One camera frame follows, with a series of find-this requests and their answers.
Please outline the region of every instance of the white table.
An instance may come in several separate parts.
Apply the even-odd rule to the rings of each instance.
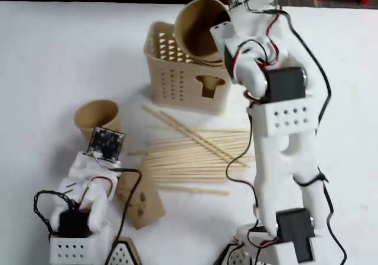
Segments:
[[[47,264],[47,229],[32,210],[86,147],[73,124],[82,103],[120,104],[126,146],[145,146],[157,121],[143,112],[149,75],[142,46],[152,21],[174,22],[181,5],[0,3],[0,259]],[[348,264],[376,263],[378,235],[378,11],[287,8],[329,75],[333,99],[318,134],[318,157],[331,184],[333,229]],[[222,117],[169,110],[190,126],[245,127],[246,102],[233,87]],[[237,226],[253,222],[252,195],[227,184],[229,197],[161,192],[167,216],[139,231],[127,225],[144,264],[212,264]],[[41,210],[50,215],[49,197]],[[108,217],[118,226],[120,209]],[[330,246],[338,264],[341,253]]]

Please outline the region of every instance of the small robot arm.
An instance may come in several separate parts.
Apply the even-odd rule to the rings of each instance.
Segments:
[[[231,21],[217,24],[210,32],[232,82],[244,86],[245,97],[250,100],[247,112],[253,119],[257,222],[240,227],[215,264],[251,264],[252,259],[254,264],[258,260],[272,265],[330,264],[324,239],[328,238],[327,217],[332,206],[324,186],[327,179],[314,155],[316,131],[330,97],[328,80],[325,76],[329,93],[319,116],[316,90],[309,92],[315,82],[312,75],[307,75],[301,62],[282,44],[278,45],[279,38],[273,41],[269,35],[279,14],[287,13],[272,9],[269,5],[272,0],[233,2],[230,4]],[[240,26],[245,24],[249,12],[269,16],[271,23],[265,23],[267,29],[263,34],[250,35],[248,29]],[[290,17],[288,14],[285,17],[292,29]],[[283,139],[288,141],[284,148]],[[279,203],[282,185],[287,181],[302,193],[302,203],[294,208]]]
[[[79,152],[68,177],[56,191],[39,191],[34,197],[34,212],[49,230],[50,264],[140,264],[129,238],[114,239],[105,215],[113,200],[118,177],[122,172],[139,172],[121,168],[118,155],[124,134],[101,127],[94,129],[86,152]],[[141,176],[130,192],[132,196]],[[54,195],[50,220],[38,210],[41,194]]]

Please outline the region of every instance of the brown paper cup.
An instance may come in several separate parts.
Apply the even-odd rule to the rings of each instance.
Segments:
[[[85,104],[75,112],[74,122],[88,143],[96,126],[121,132],[118,105],[111,100],[95,100]]]
[[[229,21],[226,6],[218,0],[194,0],[178,14],[175,38],[178,46],[191,57],[203,61],[219,61],[220,56],[210,28]]]

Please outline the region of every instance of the beige plastic basket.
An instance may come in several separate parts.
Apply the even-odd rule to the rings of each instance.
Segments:
[[[153,101],[159,106],[219,114],[231,80],[225,67],[202,66],[177,46],[174,25],[155,22],[144,46]]]

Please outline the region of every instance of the cable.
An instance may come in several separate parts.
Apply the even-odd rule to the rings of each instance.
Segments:
[[[258,263],[259,256],[260,256],[260,253],[261,253],[261,249],[264,249],[264,248],[267,248],[269,246],[272,246],[272,245],[276,244],[277,241],[278,241],[277,238],[275,238],[274,240],[263,240],[260,243],[260,246],[256,246],[258,248],[258,252],[256,253],[255,265],[257,265],[257,263]]]
[[[229,258],[227,259],[227,265],[230,265],[230,258],[231,258],[231,255],[236,251],[236,250],[239,250],[241,249],[242,247],[244,246],[244,243],[241,243],[240,245],[238,245],[237,247],[235,247],[229,254]]]
[[[252,117],[250,115],[248,115],[248,118],[249,118],[249,123],[250,123],[250,132],[249,132],[249,140],[248,140],[247,148],[243,151],[243,153],[241,153],[239,156],[235,157],[231,162],[228,163],[228,165],[226,166],[226,177],[230,181],[240,182],[242,184],[246,184],[249,187],[251,187],[251,189],[253,191],[253,194],[255,196],[256,207],[258,207],[259,206],[259,202],[258,202],[258,198],[257,198],[257,195],[256,195],[255,187],[250,182],[247,182],[247,181],[244,181],[244,180],[241,180],[241,179],[234,179],[234,178],[231,178],[229,176],[229,168],[230,168],[230,166],[233,163],[235,163],[237,160],[239,160],[241,157],[243,157],[248,152],[248,150],[250,148],[250,144],[252,142]]]
[[[340,248],[340,250],[344,254],[344,258],[340,263],[340,265],[344,265],[345,262],[347,261],[348,255],[347,255],[345,248],[341,245],[341,243],[339,242],[339,240],[337,239],[336,235],[333,233],[333,230],[331,228],[331,218],[332,218],[333,213],[334,213],[334,208],[333,208],[333,204],[332,204],[330,194],[328,193],[327,187],[325,187],[324,182],[323,182],[323,191],[324,191],[325,199],[327,200],[328,206],[330,208],[330,213],[328,214],[328,217],[327,217],[327,228],[328,228],[328,231],[330,232],[330,235],[332,236],[333,240],[335,241],[335,243],[338,245],[338,247]]]
[[[281,9],[268,9],[268,10],[263,10],[263,11],[259,11],[259,10],[253,10],[253,9],[250,9],[249,8],[249,5],[247,2],[244,3],[244,6],[246,8],[246,10],[248,12],[251,12],[251,13],[255,13],[255,14],[276,14],[276,15],[283,15],[286,20],[288,21],[288,24],[289,24],[289,29],[291,31],[291,33],[293,33],[294,36],[296,36],[296,38],[298,39],[298,41],[303,45],[303,47],[305,48],[305,50],[307,51],[307,53],[310,55],[310,57],[312,58],[312,60],[314,61],[314,63],[317,65],[320,73],[322,74],[323,76],[323,79],[324,79],[324,83],[327,87],[327,98],[323,104],[323,107],[319,113],[319,117],[318,117],[318,122],[320,124],[323,116],[324,116],[324,113],[325,113],[325,110],[327,109],[327,106],[331,100],[331,96],[332,96],[332,91],[331,91],[331,86],[330,86],[330,82],[328,81],[328,77],[324,71],[324,69],[322,68],[321,64],[319,63],[319,61],[317,60],[317,58],[315,57],[315,55],[312,53],[312,51],[309,49],[309,47],[306,45],[305,41],[302,39],[302,37],[297,33],[297,31],[294,29],[293,25],[292,25],[292,22],[291,22],[291,17],[290,15],[284,11],[284,10],[281,10]]]
[[[320,171],[319,167],[318,167],[318,171],[319,171],[319,174],[314,179],[312,179],[312,180],[310,180],[309,182],[306,182],[306,183],[300,183],[295,178],[293,178],[293,179],[301,187],[308,187],[308,186],[310,186],[311,184],[313,184],[314,182],[317,182],[317,181],[321,181],[323,183],[323,193],[324,193],[325,199],[327,200],[328,207],[330,208],[330,213],[327,216],[327,228],[328,228],[328,231],[330,232],[330,235],[332,236],[333,240],[335,241],[337,246],[340,248],[340,250],[344,254],[343,260],[340,263],[340,265],[344,265],[345,262],[347,261],[347,258],[348,258],[347,252],[346,252],[345,248],[341,245],[341,243],[339,242],[339,240],[337,239],[337,237],[335,236],[335,234],[333,233],[333,230],[331,228],[331,218],[334,214],[334,207],[333,207],[333,203],[332,203],[330,194],[328,193],[327,187],[325,186],[325,181],[328,182],[328,179]]]
[[[64,193],[61,193],[61,192],[57,192],[57,191],[52,191],[52,190],[41,190],[41,191],[38,191],[37,194],[34,196],[34,212],[38,215],[38,217],[42,220],[42,222],[46,225],[47,229],[48,229],[48,233],[49,233],[49,240],[50,240],[50,236],[51,235],[55,235],[57,234],[56,231],[53,230],[53,228],[51,227],[51,224],[50,224],[50,221],[48,219],[46,219],[42,213],[38,210],[38,198],[41,194],[51,194],[51,195],[56,195],[58,196],[59,198],[63,199],[67,205],[68,205],[68,208],[69,208],[69,211],[76,211],[78,209],[78,203],[69,198],[66,194]]]
[[[114,239],[112,248],[110,249],[110,252],[107,255],[107,258],[106,258],[106,261],[105,261],[105,265],[108,264],[108,262],[109,262],[109,260],[110,260],[110,258],[112,256],[113,250],[115,249],[115,247],[118,244],[119,237],[120,237],[120,234],[121,234],[122,229],[123,229],[123,223],[124,223],[125,218],[126,218],[126,213],[127,213],[128,208],[129,208],[131,198],[132,198],[132,196],[133,196],[136,188],[138,187],[138,185],[139,185],[139,183],[141,182],[141,179],[142,179],[142,173],[138,169],[125,169],[125,168],[115,168],[115,169],[112,169],[112,168],[108,168],[108,170],[113,171],[113,172],[133,172],[133,173],[138,174],[139,176],[138,176],[138,179],[136,180],[133,188],[130,191],[130,195],[129,195],[128,199],[126,200],[125,207],[123,208],[123,213],[122,213],[122,218],[121,218],[121,221],[120,221],[118,233],[117,233],[117,235],[116,235],[116,237]]]
[[[110,190],[107,192],[107,194],[106,194],[106,196],[107,197],[109,197],[109,195],[110,195],[110,193],[112,193],[112,190],[113,190],[113,187],[114,187],[114,185],[113,185],[113,181],[110,179],[110,178],[108,178],[108,177],[106,177],[106,176],[102,176],[102,175],[96,175],[96,176],[94,176],[94,177],[92,177],[91,179],[90,179],[90,181],[93,181],[93,180],[95,180],[95,179],[106,179],[107,181],[109,181],[110,182]]]
[[[248,42],[255,42],[257,45],[259,45],[259,47],[263,50],[264,52],[264,55],[265,55],[265,61],[261,60],[261,59],[258,59],[258,61],[260,63],[258,63],[258,65],[263,65],[263,66],[266,66],[269,64],[269,60],[268,60],[268,54],[264,48],[264,46],[259,42],[259,41],[256,41],[255,39],[248,39],[248,40],[245,40],[243,41],[242,43],[240,43],[238,46],[237,46],[237,51],[235,53],[235,56],[234,56],[234,59],[233,59],[233,62],[232,62],[232,77],[235,77],[235,67],[236,67],[236,63],[237,63],[237,60],[239,59],[239,56],[245,52],[242,52],[242,48],[245,44],[247,44]]]

